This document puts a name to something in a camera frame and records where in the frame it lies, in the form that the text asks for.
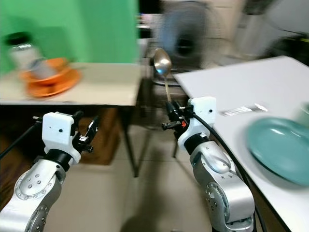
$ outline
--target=floor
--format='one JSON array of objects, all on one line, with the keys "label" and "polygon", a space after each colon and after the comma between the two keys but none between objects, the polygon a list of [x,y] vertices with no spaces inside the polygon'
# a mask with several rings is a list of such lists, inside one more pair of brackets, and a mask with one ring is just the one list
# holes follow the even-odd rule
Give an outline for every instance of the floor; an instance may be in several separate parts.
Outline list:
[{"label": "floor", "polygon": [[171,131],[131,126],[140,176],[132,177],[121,142],[110,166],[79,164],[67,172],[44,232],[211,232],[189,156],[171,157]]}]

